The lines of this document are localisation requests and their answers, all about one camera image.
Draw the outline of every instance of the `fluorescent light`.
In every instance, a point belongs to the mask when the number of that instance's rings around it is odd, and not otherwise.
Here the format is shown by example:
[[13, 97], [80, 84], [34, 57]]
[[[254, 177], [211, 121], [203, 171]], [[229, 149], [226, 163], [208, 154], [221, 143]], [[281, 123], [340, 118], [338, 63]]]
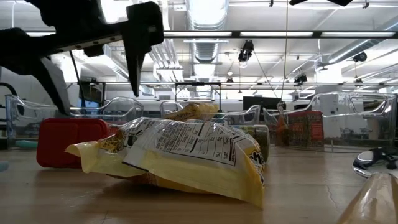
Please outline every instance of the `fluorescent light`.
[[313, 32], [241, 32], [241, 37], [310, 37]]
[[224, 31], [177, 31], [164, 32], [165, 37], [230, 37], [232, 32]]
[[209, 44], [218, 44], [218, 43], [229, 43], [229, 40], [184, 40], [184, 43], [209, 43]]
[[323, 32], [322, 37], [392, 37], [395, 32]]
[[55, 34], [55, 32], [27, 32], [27, 35], [31, 37], [42, 37], [44, 35]]

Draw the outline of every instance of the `wooden table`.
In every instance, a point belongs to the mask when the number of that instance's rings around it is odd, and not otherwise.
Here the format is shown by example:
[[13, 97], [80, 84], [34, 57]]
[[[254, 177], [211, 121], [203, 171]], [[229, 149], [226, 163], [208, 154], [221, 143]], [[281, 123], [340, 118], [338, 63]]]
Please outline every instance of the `wooden table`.
[[0, 223], [335, 223], [366, 179], [356, 154], [272, 149], [264, 210], [78, 170], [41, 168], [35, 151], [0, 151]]

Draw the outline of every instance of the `clear plastic bin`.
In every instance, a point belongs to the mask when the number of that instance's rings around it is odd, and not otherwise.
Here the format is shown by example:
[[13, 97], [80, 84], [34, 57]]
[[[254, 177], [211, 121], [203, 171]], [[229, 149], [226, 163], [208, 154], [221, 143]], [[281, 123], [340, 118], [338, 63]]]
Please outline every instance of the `clear plastic bin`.
[[48, 118], [95, 118], [110, 124], [124, 124], [142, 116], [144, 106], [132, 98], [117, 97], [99, 108], [71, 108], [71, 115], [58, 112], [57, 107], [6, 96], [8, 149], [19, 147], [18, 141], [36, 141], [40, 123]]
[[[323, 150], [392, 147], [396, 131], [396, 105], [393, 94], [317, 94], [306, 108], [284, 113], [289, 127], [289, 147], [320, 147]], [[279, 113], [270, 113], [265, 108], [263, 111], [273, 143]]]
[[[183, 108], [184, 106], [179, 102], [166, 101], [160, 105], [160, 114], [162, 118], [165, 118], [165, 115], [177, 112]], [[261, 107], [259, 105], [253, 105], [246, 111], [216, 113], [210, 121], [229, 125], [255, 125], [260, 122], [260, 110]]]

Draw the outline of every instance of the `blue object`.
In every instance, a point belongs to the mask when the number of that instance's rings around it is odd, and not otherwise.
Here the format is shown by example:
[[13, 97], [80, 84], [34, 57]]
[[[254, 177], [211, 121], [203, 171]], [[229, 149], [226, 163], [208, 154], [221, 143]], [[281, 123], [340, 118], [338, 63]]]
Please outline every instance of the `blue object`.
[[8, 170], [8, 167], [9, 167], [8, 161], [0, 161], [0, 172]]
[[15, 145], [18, 147], [37, 149], [37, 142], [35, 141], [19, 140], [15, 142]]

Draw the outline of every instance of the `black monitor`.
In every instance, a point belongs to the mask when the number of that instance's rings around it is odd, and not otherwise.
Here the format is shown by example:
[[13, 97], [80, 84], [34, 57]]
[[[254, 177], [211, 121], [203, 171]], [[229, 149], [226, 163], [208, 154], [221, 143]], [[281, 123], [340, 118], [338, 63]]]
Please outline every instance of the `black monitor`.
[[260, 96], [244, 96], [243, 97], [243, 109], [247, 110], [253, 105], [260, 105], [262, 108], [269, 110], [277, 110], [277, 104], [281, 101], [280, 98], [271, 97], [260, 97]]

